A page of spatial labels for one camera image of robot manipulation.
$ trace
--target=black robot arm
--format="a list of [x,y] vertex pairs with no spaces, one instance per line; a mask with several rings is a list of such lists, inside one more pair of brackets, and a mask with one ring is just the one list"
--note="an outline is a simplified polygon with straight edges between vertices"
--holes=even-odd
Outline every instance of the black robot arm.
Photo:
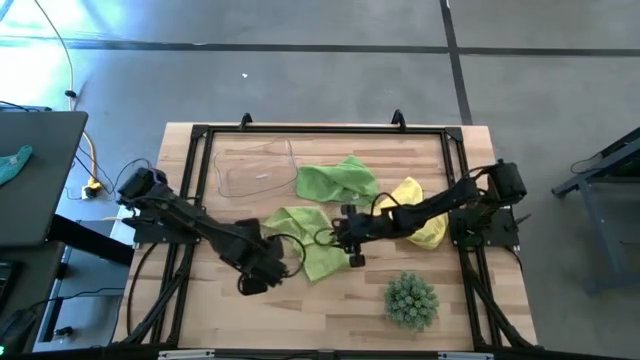
[[[381,209],[379,215],[357,213],[355,206],[343,205],[344,218],[332,221],[335,242],[350,254],[352,267],[365,265],[361,254],[361,244],[378,239],[395,239],[412,235],[425,223],[440,214],[467,205],[470,215],[466,219],[465,229],[473,231],[485,226],[483,222],[491,219],[493,213],[502,206],[519,202],[526,189],[513,163],[498,161],[494,165],[474,169],[479,171],[471,177],[464,174],[454,186],[415,205],[400,205]],[[489,188],[479,189],[477,179],[487,175]]]
[[134,228],[156,226],[207,239],[220,259],[242,274],[245,286],[241,289],[248,292],[245,295],[266,291],[267,286],[282,283],[288,275],[286,265],[280,261],[280,240],[263,239],[257,219],[234,224],[214,220],[204,209],[174,194],[160,170],[138,169],[118,192],[118,203],[141,211],[139,216],[125,219],[125,223]]

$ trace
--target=transparent plastic sheet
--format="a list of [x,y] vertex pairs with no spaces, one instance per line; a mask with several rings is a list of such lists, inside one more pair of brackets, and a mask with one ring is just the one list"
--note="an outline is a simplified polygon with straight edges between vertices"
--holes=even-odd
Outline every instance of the transparent plastic sheet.
[[218,193],[226,198],[244,198],[294,185],[298,177],[293,148],[287,139],[216,153],[213,167]]

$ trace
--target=wooden table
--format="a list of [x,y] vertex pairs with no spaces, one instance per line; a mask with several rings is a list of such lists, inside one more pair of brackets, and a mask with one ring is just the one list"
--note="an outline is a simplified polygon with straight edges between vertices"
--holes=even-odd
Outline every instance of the wooden table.
[[[181,183],[192,125],[167,124],[160,149],[158,168],[167,173],[169,185],[176,193]],[[469,168],[494,162],[487,127],[465,126],[463,135]],[[265,144],[278,145],[282,141],[290,143],[297,166],[335,165],[347,155],[354,154],[371,168],[382,191],[391,192],[407,176],[422,185],[425,197],[447,188],[440,141],[434,136],[220,133],[215,135],[213,142],[204,198],[204,205],[212,217],[223,222],[249,217],[266,219],[282,206],[318,205],[298,198],[293,184],[240,198],[223,197],[218,191],[218,180],[214,174],[216,154],[246,153],[246,159],[264,160],[264,163],[281,167],[277,173],[282,174],[282,178],[277,180],[285,181],[291,170],[287,166],[287,157],[282,154],[273,156],[264,147]],[[259,150],[247,151],[249,148]],[[190,196],[195,192],[201,153],[199,149]],[[329,218],[339,215],[339,204],[324,204],[323,207]],[[145,249],[136,251],[129,279]],[[166,245],[157,246],[144,264],[132,299],[134,326],[158,296],[166,252]],[[265,294],[245,297],[236,289],[238,273],[223,264],[208,243],[202,242],[196,248],[191,270],[179,346],[341,350],[473,348],[459,258],[448,238],[435,251],[423,250],[399,239],[367,243],[363,246],[363,253],[367,257],[367,265],[363,268],[341,271],[315,285],[300,273]],[[496,302],[523,337],[535,343],[518,263],[512,254],[501,248],[487,248],[486,255]],[[291,251],[286,251],[285,262],[295,267],[296,261]],[[403,270],[414,271],[433,284],[440,300],[437,318],[423,333],[399,329],[384,316],[386,284]],[[125,336],[126,300],[120,308],[114,340]],[[166,329],[170,326],[172,308],[173,302],[169,304],[165,317],[163,338],[168,333]],[[488,340],[484,306],[479,305],[478,310],[483,334]]]

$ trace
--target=metal stand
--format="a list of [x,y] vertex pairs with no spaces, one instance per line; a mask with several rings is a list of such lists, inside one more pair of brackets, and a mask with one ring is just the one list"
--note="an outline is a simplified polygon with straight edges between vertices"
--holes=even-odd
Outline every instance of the metal stand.
[[558,198],[564,198],[573,190],[582,194],[591,223],[596,230],[596,243],[606,255],[611,275],[606,280],[586,282],[585,290],[588,293],[640,285],[640,273],[627,270],[628,260],[623,244],[619,239],[607,237],[605,220],[593,199],[591,188],[591,184],[594,183],[640,183],[640,128],[599,154],[603,157],[602,160],[551,190]]

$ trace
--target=small potted plant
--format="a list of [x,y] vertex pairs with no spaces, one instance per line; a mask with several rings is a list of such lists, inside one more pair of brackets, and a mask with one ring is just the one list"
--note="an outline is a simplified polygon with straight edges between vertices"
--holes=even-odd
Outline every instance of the small potted plant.
[[391,280],[385,293],[385,312],[400,327],[424,331],[438,313],[438,296],[433,286],[414,273],[403,272]]

